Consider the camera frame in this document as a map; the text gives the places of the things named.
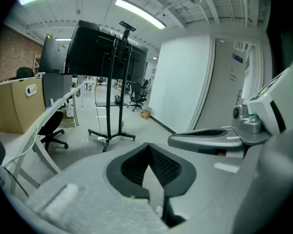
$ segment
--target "brick wall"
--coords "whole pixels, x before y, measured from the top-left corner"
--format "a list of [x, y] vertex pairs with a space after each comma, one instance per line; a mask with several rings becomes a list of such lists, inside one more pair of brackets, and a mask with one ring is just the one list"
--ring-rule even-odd
[[4, 26], [0, 31], [0, 82], [16, 76], [19, 67], [33, 67], [35, 54], [42, 46], [30, 38]]

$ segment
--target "tv stand pole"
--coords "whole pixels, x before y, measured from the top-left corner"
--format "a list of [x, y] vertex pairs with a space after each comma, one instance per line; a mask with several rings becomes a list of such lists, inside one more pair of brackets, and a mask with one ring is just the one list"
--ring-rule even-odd
[[88, 129], [89, 134], [94, 134], [100, 137], [103, 137], [106, 139], [106, 145], [105, 147], [103, 147], [103, 152], [106, 152], [106, 148], [110, 142], [110, 140], [116, 136], [124, 136], [124, 137], [129, 137], [132, 138], [133, 140], [135, 140], [136, 136], [135, 135], [130, 135], [127, 134], [125, 132], [122, 132], [122, 128], [123, 128], [123, 106], [124, 106], [124, 95], [125, 95], [125, 83], [126, 83], [126, 77], [127, 77], [127, 71], [128, 71], [128, 67], [129, 67], [129, 60], [130, 60], [130, 56], [131, 56], [131, 50], [132, 50], [132, 46], [129, 45], [128, 46], [128, 51], [126, 51], [126, 43], [127, 43], [127, 38], [129, 35], [129, 30], [125, 30], [125, 34], [123, 36], [122, 39], [122, 48], [121, 48], [121, 54], [120, 55], [124, 55], [126, 52], [126, 58], [122, 58], [120, 61], [124, 60], [124, 71], [123, 71], [123, 86], [122, 86], [122, 91], [121, 91], [121, 101], [120, 104], [116, 105], [119, 106], [120, 110], [119, 110], [119, 122], [118, 122], [118, 132], [116, 134], [111, 135], [111, 123], [110, 123], [110, 107], [111, 107], [111, 86], [112, 86], [112, 75], [113, 75], [113, 68], [114, 68], [114, 62], [115, 62], [115, 57], [116, 57], [116, 51], [117, 51], [117, 46], [119, 43], [118, 39], [114, 40], [113, 43], [113, 50], [112, 50], [112, 55], [111, 55], [111, 63], [110, 63], [110, 68], [109, 68], [109, 74], [108, 74], [108, 80], [107, 80], [107, 91], [106, 91], [106, 104], [102, 104], [101, 103], [97, 103], [97, 107], [98, 106], [104, 106], [106, 107], [106, 125], [107, 125], [107, 135], [103, 135], [101, 133], [95, 132], [91, 129]]

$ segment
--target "blue sign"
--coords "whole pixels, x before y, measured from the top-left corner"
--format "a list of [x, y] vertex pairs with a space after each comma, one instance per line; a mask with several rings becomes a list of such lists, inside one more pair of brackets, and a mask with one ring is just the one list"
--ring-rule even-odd
[[233, 54], [233, 59], [236, 59], [240, 63], [243, 63], [243, 59], [241, 57], [237, 56], [236, 54]]

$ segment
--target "black tv stand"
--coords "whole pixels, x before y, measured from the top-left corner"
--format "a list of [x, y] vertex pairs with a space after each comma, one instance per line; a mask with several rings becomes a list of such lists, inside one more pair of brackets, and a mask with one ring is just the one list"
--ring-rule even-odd
[[[130, 60], [130, 55], [131, 55], [131, 50], [132, 46], [128, 44], [128, 49], [126, 50], [126, 45], [127, 45], [127, 39], [130, 30], [132, 30], [132, 27], [129, 24], [126, 24], [126, 29], [121, 41], [121, 50], [119, 56], [124, 56], [126, 54], [126, 58], [121, 58], [119, 60], [118, 56], [118, 62], [124, 60], [124, 72], [123, 72], [123, 84], [126, 83], [126, 77], [127, 77], [127, 71], [129, 67], [129, 60]], [[119, 44], [119, 39], [114, 39], [113, 43], [113, 50], [112, 50], [112, 55], [111, 55], [111, 63], [109, 67], [109, 74], [108, 74], [108, 80], [107, 80], [107, 91], [106, 91], [106, 102], [98, 102], [96, 106], [99, 107], [106, 107], [106, 125], [107, 125], [107, 135], [100, 134], [98, 132], [95, 132], [91, 129], [88, 129], [89, 134], [94, 134], [100, 137], [103, 137], [106, 139], [106, 145], [103, 147], [103, 152], [106, 152], [106, 148], [110, 142], [111, 139], [113, 139], [116, 136], [124, 136], [128, 138], [132, 138], [135, 140], [136, 136], [135, 135], [130, 135], [122, 131], [124, 122], [123, 122], [123, 106], [126, 106], [127, 104], [124, 103], [124, 95], [125, 95], [125, 86], [122, 86], [122, 91], [121, 91], [121, 101], [119, 104], [115, 104], [114, 102], [111, 102], [110, 97], [111, 97], [111, 86], [112, 86], [112, 74], [113, 74], [113, 68], [114, 68], [114, 61], [116, 57], [116, 50], [117, 46]], [[116, 134], [111, 134], [111, 123], [110, 123], [110, 107], [111, 106], [119, 106], [119, 121], [118, 121], [118, 132]]]

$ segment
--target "white ceiling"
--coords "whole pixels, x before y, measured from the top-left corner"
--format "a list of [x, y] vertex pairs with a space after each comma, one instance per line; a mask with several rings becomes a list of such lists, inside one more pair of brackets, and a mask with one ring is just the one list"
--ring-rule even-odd
[[268, 7], [268, 0], [202, 0], [200, 4], [189, 0], [182, 0], [182, 3], [178, 3], [181, 0], [129, 0], [162, 20], [167, 27], [160, 30], [143, 18], [116, 6], [115, 1], [37, 0], [24, 6], [16, 3], [6, 23], [43, 43], [47, 34], [52, 34], [55, 38], [71, 37], [78, 20], [94, 22], [106, 27], [103, 29], [107, 31], [123, 33], [124, 28], [119, 25], [123, 20], [137, 29], [129, 37], [147, 47], [148, 58], [152, 59], [159, 54], [162, 44], [159, 36], [163, 31], [174, 27], [184, 30], [188, 24], [199, 20], [210, 24], [221, 23], [228, 18], [245, 20], [246, 13], [248, 23], [257, 26], [258, 21], [265, 20]]

